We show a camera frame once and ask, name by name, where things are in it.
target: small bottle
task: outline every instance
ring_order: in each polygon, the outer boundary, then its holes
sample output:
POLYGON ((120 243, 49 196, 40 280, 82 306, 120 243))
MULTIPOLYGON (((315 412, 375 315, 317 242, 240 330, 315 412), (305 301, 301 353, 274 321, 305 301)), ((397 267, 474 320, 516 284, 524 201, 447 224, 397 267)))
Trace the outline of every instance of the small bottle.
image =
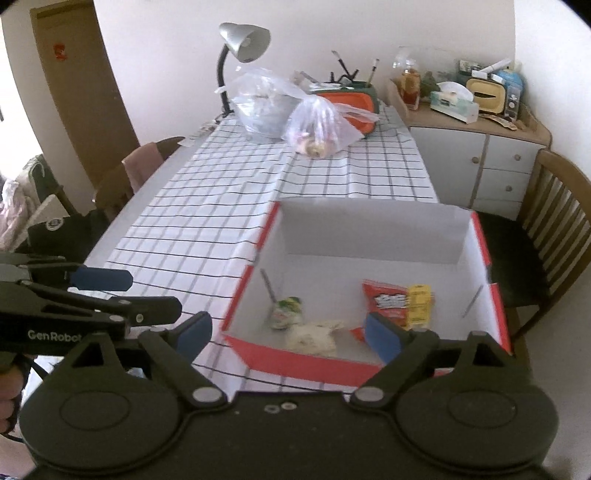
POLYGON ((421 99, 421 74, 417 70, 417 62, 407 59, 406 68, 401 79, 402 101, 411 110, 418 110, 421 99))

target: paintbrush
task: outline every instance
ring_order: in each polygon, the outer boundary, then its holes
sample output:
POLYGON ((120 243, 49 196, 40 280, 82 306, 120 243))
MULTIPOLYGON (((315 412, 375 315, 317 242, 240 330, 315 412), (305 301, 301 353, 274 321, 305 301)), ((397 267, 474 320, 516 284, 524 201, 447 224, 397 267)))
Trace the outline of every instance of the paintbrush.
POLYGON ((365 83, 365 88, 368 88, 371 85, 371 81, 374 78, 375 69, 378 68, 379 59, 374 60, 374 66, 371 69, 371 73, 369 74, 368 81, 365 83))
POLYGON ((345 73, 347 74, 347 77, 349 78, 349 80, 352 81, 351 79, 351 74, 349 73, 349 71, 347 70, 347 67, 345 66, 345 62, 343 61, 343 59, 340 57, 339 52, 337 52, 336 50, 331 50, 332 54, 336 57, 336 59, 339 61, 340 66, 343 67, 343 70, 345 71, 345 73))

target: lamp arm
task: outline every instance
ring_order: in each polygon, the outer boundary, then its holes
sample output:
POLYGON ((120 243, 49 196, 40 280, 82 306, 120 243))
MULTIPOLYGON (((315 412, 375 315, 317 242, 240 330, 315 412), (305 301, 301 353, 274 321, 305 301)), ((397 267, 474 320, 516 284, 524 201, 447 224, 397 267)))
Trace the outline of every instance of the lamp arm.
MULTIPOLYGON (((228 48, 228 45, 224 44, 222 51, 220 52, 220 56, 217 60, 217 86, 218 87, 223 87, 225 85, 225 82, 223 79, 223 65, 226 62, 226 57, 228 56, 228 52, 230 52, 230 49, 228 48)), ((230 113, 232 113, 232 110, 230 110, 230 103, 228 102, 228 93, 222 92, 220 94, 220 96, 222 97, 222 116, 227 117, 228 115, 230 115, 230 113)))

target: white fabric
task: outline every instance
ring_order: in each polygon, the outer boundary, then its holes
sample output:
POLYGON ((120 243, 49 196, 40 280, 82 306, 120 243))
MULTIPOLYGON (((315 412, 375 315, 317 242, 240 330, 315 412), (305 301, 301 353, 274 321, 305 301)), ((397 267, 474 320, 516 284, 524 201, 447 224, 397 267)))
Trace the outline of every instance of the white fabric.
POLYGON ((32 214, 22 187, 7 180, 0 203, 0 251, 8 251, 32 214))

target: desk lamp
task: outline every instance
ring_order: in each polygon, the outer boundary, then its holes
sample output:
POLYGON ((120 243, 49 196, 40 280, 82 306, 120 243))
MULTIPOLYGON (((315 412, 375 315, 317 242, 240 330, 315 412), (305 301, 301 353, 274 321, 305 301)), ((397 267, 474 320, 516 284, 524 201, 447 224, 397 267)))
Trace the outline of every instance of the desk lamp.
MULTIPOLYGON (((271 33, 256 25, 237 25, 235 23, 223 23, 220 25, 220 34, 226 41, 217 60, 217 86, 225 85, 223 79, 223 65, 231 51, 240 63, 250 63, 260 58, 271 42, 271 33)), ((228 102, 228 94, 222 92, 222 116, 226 117, 232 111, 228 102)))

